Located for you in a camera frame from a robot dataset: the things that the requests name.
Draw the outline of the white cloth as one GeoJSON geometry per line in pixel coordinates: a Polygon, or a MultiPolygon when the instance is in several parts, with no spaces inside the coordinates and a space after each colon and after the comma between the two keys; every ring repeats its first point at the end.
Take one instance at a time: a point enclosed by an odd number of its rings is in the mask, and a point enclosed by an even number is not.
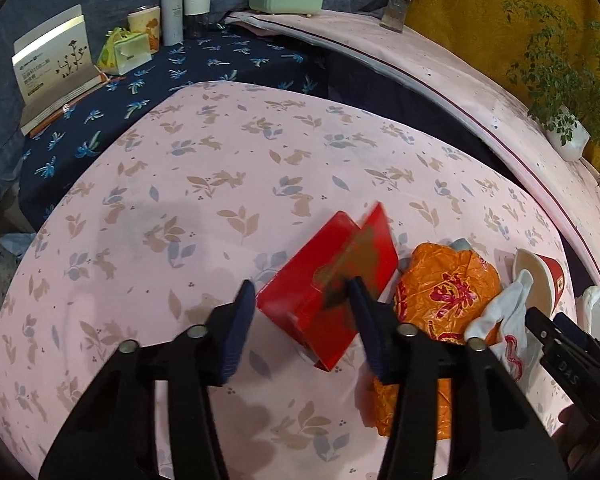
{"type": "Polygon", "coordinates": [[[494,297],[464,331],[466,342],[481,339],[523,392],[527,392],[535,350],[529,342],[524,318],[534,284],[528,270],[494,297]]]}

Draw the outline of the orange plastic bag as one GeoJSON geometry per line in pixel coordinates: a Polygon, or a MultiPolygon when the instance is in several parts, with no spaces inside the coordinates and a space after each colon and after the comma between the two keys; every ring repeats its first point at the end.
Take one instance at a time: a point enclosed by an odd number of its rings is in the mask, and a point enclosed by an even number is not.
{"type": "MultiPolygon", "coordinates": [[[[468,325],[482,315],[501,292],[498,271],[472,249],[422,243],[396,285],[393,310],[401,323],[411,323],[430,339],[464,344],[468,325]]],[[[373,379],[373,426],[389,437],[398,386],[384,386],[373,379]]],[[[451,379],[438,381],[437,439],[451,437],[451,379]]]]}

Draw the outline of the red gift box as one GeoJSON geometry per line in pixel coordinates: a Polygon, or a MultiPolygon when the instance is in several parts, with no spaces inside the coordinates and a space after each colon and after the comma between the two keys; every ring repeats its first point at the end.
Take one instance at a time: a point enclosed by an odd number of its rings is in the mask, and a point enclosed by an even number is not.
{"type": "Polygon", "coordinates": [[[398,268],[385,208],[376,203],[357,224],[338,211],[257,294],[260,311],[329,372],[358,331],[348,281],[360,278],[373,298],[398,268]]]}

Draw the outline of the white bag lined trash bin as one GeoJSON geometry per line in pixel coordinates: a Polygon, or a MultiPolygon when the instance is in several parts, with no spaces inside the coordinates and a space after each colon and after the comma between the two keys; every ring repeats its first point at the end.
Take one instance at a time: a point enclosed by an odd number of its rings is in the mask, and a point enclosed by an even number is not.
{"type": "Polygon", "coordinates": [[[576,300],[578,324],[600,341],[600,287],[591,286],[576,300]]]}

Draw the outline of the pink rabbit print tablecloth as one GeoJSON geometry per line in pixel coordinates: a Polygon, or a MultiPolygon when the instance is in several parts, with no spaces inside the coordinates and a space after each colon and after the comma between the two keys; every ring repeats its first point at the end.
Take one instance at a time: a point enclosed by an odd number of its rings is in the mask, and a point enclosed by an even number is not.
{"type": "MultiPolygon", "coordinates": [[[[401,258],[464,238],[504,283],[516,249],[560,262],[541,206],[491,168],[397,122],[313,96],[207,82],[104,151],[50,214],[0,313],[0,437],[35,478],[118,343],[171,340],[250,278],[266,284],[337,211],[385,207],[401,258]]],[[[376,479],[386,440],[355,405],[355,339],[318,370],[261,313],[211,391],[232,479],[376,479]]]]}

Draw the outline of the navy floral cloth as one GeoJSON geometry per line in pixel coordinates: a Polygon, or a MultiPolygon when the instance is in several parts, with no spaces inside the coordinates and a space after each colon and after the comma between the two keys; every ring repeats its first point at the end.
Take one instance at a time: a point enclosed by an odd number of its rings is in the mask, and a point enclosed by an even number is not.
{"type": "Polygon", "coordinates": [[[151,61],[111,78],[24,141],[18,203],[38,230],[94,160],[171,94],[201,81],[260,84],[327,96],[321,55],[282,36],[221,26],[163,47],[151,61]]]}

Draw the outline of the pink dotted bed sheet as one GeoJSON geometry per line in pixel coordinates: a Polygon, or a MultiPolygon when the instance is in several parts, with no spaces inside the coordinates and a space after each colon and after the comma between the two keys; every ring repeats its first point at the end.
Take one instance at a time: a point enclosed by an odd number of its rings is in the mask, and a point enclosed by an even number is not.
{"type": "Polygon", "coordinates": [[[443,108],[498,156],[550,216],[600,286],[600,188],[584,162],[566,162],[524,104],[456,55],[409,28],[392,32],[368,15],[237,11],[239,23],[354,58],[443,108]]]}

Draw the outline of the green plant in white pot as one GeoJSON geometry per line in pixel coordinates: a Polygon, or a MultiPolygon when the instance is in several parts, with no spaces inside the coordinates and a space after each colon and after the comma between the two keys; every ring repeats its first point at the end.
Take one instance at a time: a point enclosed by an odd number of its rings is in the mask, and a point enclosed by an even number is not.
{"type": "Polygon", "coordinates": [[[562,6],[531,0],[505,0],[503,11],[509,23],[531,25],[524,54],[507,70],[527,91],[528,115],[560,144],[581,125],[600,147],[600,22],[579,25],[562,6]]]}

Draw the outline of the small green yellow box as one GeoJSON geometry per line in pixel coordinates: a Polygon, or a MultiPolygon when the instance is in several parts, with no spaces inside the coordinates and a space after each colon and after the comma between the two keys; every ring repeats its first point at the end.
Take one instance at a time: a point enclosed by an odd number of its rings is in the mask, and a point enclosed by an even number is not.
{"type": "Polygon", "coordinates": [[[110,30],[97,60],[97,67],[108,75],[122,76],[152,58],[146,32],[130,32],[121,27],[110,30]]]}

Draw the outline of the white floral card box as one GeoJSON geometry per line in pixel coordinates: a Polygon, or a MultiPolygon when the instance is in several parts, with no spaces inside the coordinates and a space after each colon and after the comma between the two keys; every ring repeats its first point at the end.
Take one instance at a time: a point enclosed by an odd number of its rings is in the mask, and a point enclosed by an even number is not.
{"type": "Polygon", "coordinates": [[[108,80],[93,63],[82,6],[62,11],[14,42],[12,68],[24,107],[25,136],[108,80]]]}

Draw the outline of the cream patterned cup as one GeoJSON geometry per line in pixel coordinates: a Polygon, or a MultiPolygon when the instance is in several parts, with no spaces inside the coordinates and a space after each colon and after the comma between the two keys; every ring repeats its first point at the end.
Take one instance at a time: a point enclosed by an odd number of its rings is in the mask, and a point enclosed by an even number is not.
{"type": "Polygon", "coordinates": [[[151,53],[160,49],[161,10],[158,6],[141,6],[128,15],[130,32],[144,32],[151,53]]]}

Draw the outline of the tall white bottle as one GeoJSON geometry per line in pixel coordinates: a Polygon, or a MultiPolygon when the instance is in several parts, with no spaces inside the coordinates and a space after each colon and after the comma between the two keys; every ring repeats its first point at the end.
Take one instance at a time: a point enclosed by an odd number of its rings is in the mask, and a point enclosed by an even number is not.
{"type": "Polygon", "coordinates": [[[166,47],[183,42],[183,0],[160,0],[162,41],[166,47]]]}

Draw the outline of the white cylindrical jar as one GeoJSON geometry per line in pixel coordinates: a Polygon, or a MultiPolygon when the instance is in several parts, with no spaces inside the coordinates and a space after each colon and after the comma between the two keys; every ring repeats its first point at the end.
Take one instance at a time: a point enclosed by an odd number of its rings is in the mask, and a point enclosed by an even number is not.
{"type": "Polygon", "coordinates": [[[183,0],[187,38],[200,37],[207,29],[211,0],[183,0]]]}

